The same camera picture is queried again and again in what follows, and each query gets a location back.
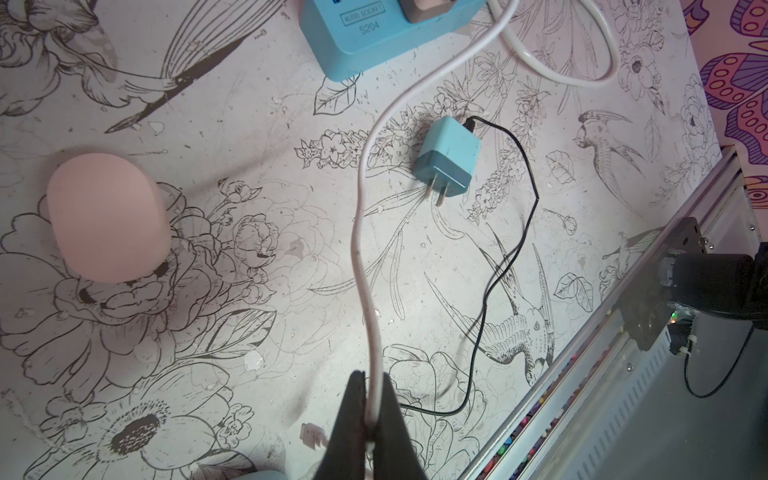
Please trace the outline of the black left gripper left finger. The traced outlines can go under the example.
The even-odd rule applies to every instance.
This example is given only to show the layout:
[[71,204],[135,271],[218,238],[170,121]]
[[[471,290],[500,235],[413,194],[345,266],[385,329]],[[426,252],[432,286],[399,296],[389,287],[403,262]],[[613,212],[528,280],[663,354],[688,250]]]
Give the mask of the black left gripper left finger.
[[326,453],[314,480],[362,480],[365,478],[367,431],[365,375],[353,371],[347,382]]

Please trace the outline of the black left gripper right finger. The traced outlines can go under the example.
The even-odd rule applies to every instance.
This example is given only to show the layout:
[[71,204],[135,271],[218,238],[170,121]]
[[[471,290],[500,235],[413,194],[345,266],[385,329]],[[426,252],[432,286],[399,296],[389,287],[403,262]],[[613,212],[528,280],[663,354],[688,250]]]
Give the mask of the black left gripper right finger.
[[375,480],[427,479],[418,461],[388,374],[383,376],[382,403],[373,439]]

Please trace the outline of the pink earbud case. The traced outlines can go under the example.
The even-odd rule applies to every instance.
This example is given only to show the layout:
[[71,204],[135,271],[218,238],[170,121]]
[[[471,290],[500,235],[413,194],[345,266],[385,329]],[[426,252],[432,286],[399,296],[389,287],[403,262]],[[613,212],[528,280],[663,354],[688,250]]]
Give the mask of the pink earbud case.
[[124,158],[75,156],[56,168],[46,196],[65,265],[87,280],[137,280],[170,253],[170,221],[158,184]]

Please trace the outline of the pink usb charger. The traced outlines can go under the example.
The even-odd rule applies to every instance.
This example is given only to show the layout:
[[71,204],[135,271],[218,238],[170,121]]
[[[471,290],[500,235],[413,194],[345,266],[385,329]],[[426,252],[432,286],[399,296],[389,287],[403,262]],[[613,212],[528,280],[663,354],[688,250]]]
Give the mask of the pink usb charger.
[[420,23],[449,12],[455,0],[399,0],[403,13],[410,23]]

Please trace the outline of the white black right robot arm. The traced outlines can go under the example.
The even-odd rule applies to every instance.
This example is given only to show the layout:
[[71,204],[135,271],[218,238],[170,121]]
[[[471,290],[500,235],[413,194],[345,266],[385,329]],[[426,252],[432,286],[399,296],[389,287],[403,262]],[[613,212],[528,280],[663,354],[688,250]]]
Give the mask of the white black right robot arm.
[[767,244],[753,255],[708,253],[693,217],[662,231],[631,267],[613,309],[647,351],[678,307],[765,327]]

